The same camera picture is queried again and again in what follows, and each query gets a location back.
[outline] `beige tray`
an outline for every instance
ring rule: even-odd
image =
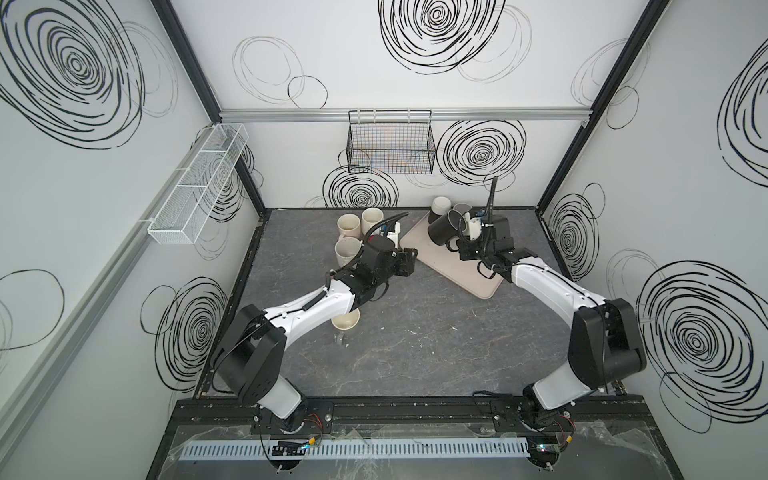
[[[493,296],[502,282],[501,276],[493,279],[483,278],[477,271],[477,261],[463,262],[458,259],[458,253],[450,252],[445,246],[439,247],[430,240],[427,234],[429,222],[427,216],[419,220],[413,228],[400,239],[400,245],[407,248],[416,248],[419,255],[416,257],[431,267],[437,273],[448,277],[456,285],[470,292],[472,295],[484,300]],[[480,266],[480,271],[491,276],[491,271],[485,266]]]

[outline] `black frame edge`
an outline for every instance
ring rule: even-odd
[[[214,90],[210,87],[210,84],[205,77],[200,62],[197,60],[197,56],[194,54],[192,44],[187,37],[187,33],[184,31],[184,27],[181,25],[181,21],[176,15],[176,10],[174,10],[170,0],[151,1],[154,10],[157,12],[157,16],[160,18],[160,21],[165,28],[165,33],[173,44],[174,49],[179,56],[179,60],[184,66],[184,70],[187,72],[187,76],[192,82],[192,86],[197,92],[200,103],[203,104],[203,108],[205,108],[210,121],[215,124],[221,123],[221,107],[216,100]],[[235,170],[253,203],[253,208],[256,209],[259,217],[264,218],[264,215],[266,214],[264,201],[256,188],[256,184],[253,182],[253,177],[251,177],[248,168],[242,160],[238,159],[235,163]]]
[[[200,98],[200,103],[203,104],[203,108],[208,113],[210,120],[214,123],[220,123],[221,107],[219,107],[214,91],[205,78],[203,68],[200,66],[200,62],[197,61],[197,56],[194,54],[194,50],[192,50],[192,44],[190,44],[184,28],[181,26],[173,5],[170,3],[170,0],[151,1],[157,16],[160,17],[160,21],[165,27],[165,32],[168,38],[170,38],[170,42],[174,45],[177,55],[179,55],[179,60],[184,66],[184,70],[187,71],[187,76],[192,82],[197,96]]]
[[[256,227],[256,229],[253,231],[253,236],[250,239],[248,250],[245,253],[245,258],[243,258],[243,263],[240,265],[240,271],[237,273],[235,284],[232,287],[232,294],[230,295],[229,301],[227,301],[227,308],[224,310],[224,315],[221,319],[221,322],[219,323],[216,336],[211,343],[211,349],[208,352],[207,358],[205,359],[204,370],[197,381],[197,388],[195,388],[193,395],[194,399],[205,397],[206,392],[210,388],[210,384],[214,381],[214,372],[210,368],[212,361],[210,355],[214,351],[213,347],[219,344],[219,341],[221,341],[221,337],[224,335],[224,332],[226,332],[227,328],[229,328],[232,320],[235,317],[235,313],[237,313],[237,307],[240,306],[240,301],[243,298],[243,292],[245,291],[245,286],[248,282],[248,276],[250,275],[251,269],[253,269],[253,261],[256,259],[256,252],[259,250],[261,238],[264,233],[264,227],[266,227],[266,224],[270,219],[270,214],[271,211],[267,210],[266,213],[262,216],[261,225]]]
[[[477,208],[483,208],[485,205],[475,205]],[[424,210],[427,211],[430,209],[430,207],[377,207],[381,210],[384,210],[385,212],[389,211],[396,211],[396,210]],[[533,206],[523,206],[523,207],[500,207],[498,205],[494,205],[494,208],[496,210],[536,210],[536,207]],[[352,210],[365,210],[365,207],[356,207],[356,208],[335,208],[335,207],[274,207],[272,210],[346,210],[346,211],[352,211]]]
[[[560,273],[562,275],[569,279],[571,282],[574,281],[573,277],[571,276],[571,272],[568,271],[568,265],[565,264],[565,259],[563,258],[562,253],[560,253],[560,248],[554,241],[554,237],[552,236],[552,232],[549,231],[549,226],[547,225],[547,222],[544,221],[544,215],[543,212],[540,212],[536,210],[536,217],[538,218],[538,222],[541,225],[541,229],[544,231],[544,236],[547,237],[547,243],[549,243],[549,248],[552,250],[552,253],[554,253],[554,259],[558,262],[558,266],[560,267]]]
[[[537,210],[543,212],[554,199],[555,194],[568,175],[568,172],[573,167],[574,162],[578,159],[579,154],[587,144],[589,137],[592,135],[594,129],[600,123],[603,117],[603,113],[611,103],[616,90],[618,90],[624,77],[629,72],[632,64],[634,63],[637,55],[645,46],[645,42],[648,39],[650,33],[656,27],[656,24],[664,13],[664,9],[669,5],[670,0],[650,0],[643,10],[643,14],[634,26],[632,35],[630,35],[627,43],[624,45],[624,49],[621,51],[619,58],[616,60],[614,67],[611,69],[611,73],[603,83],[603,87],[600,89],[600,93],[594,99],[592,104],[592,115],[589,117],[589,122],[583,128],[580,128],[576,133],[571,145],[563,156],[563,160],[558,165],[558,169],[555,171],[552,179],[549,180],[549,185],[541,196],[538,202]]]

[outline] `cup rim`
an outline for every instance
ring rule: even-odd
[[[336,324],[333,322],[333,320],[335,320],[335,319],[339,318],[340,316],[349,315],[349,314],[351,314],[351,313],[355,313],[355,312],[357,312],[357,314],[356,314],[356,317],[357,317],[357,318],[355,318],[355,322],[354,322],[352,325],[350,325],[350,326],[346,327],[345,329],[343,329],[343,328],[339,328],[339,327],[338,327],[338,326],[336,326]],[[331,319],[331,324],[333,325],[333,328],[335,328],[335,329],[337,329],[337,330],[341,330],[341,331],[343,331],[343,332],[344,332],[344,331],[347,331],[347,330],[349,330],[349,329],[353,329],[353,328],[355,328],[355,327],[357,326],[357,324],[358,324],[358,323],[360,323],[360,309],[359,309],[359,308],[355,308],[355,309],[354,309],[353,311],[351,311],[351,312],[342,313],[341,315],[338,315],[338,316],[334,316],[334,317]]]
[[[368,220],[366,218],[366,214],[368,212],[371,212],[371,211],[375,211],[381,218],[379,218],[378,220]],[[384,220],[384,212],[383,212],[382,209],[377,208],[377,207],[368,207],[368,208],[366,208],[365,210],[362,211],[361,218],[364,221],[368,222],[368,223],[377,223],[377,222],[380,222],[380,221]]]
[[[345,227],[342,227],[342,226],[339,224],[339,223],[340,223],[342,220],[344,220],[344,219],[347,219],[347,220],[351,220],[351,219],[352,219],[352,217],[355,217],[355,219],[357,220],[357,223],[356,223],[356,225],[355,225],[354,227],[345,228]],[[355,214],[343,214],[341,217],[339,217],[339,219],[338,219],[338,220],[336,220],[336,226],[337,226],[338,228],[340,228],[341,230],[344,230],[344,231],[355,230],[357,227],[359,227],[359,226],[360,226],[360,217],[358,217],[358,216],[357,216],[357,215],[355,215]]]
[[[353,253],[352,255],[342,255],[341,253],[339,253],[339,244],[342,243],[344,240],[346,240],[348,238],[351,238],[352,240],[355,240],[357,242],[357,245],[358,245],[357,250],[358,251],[360,250],[360,247],[362,246],[362,242],[360,240],[356,239],[355,237],[344,237],[342,239],[339,239],[339,240],[336,241],[336,245],[333,246],[333,251],[336,252],[336,255],[338,255],[339,257],[350,258],[350,257],[354,257],[357,254],[357,251],[355,253]]]

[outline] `black cup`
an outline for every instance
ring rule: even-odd
[[[435,245],[445,245],[458,236],[459,219],[469,211],[469,205],[456,204],[448,213],[429,224],[427,234]]]

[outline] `black wire basket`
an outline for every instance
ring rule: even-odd
[[[346,161],[351,174],[430,174],[436,155],[432,111],[349,111]]]

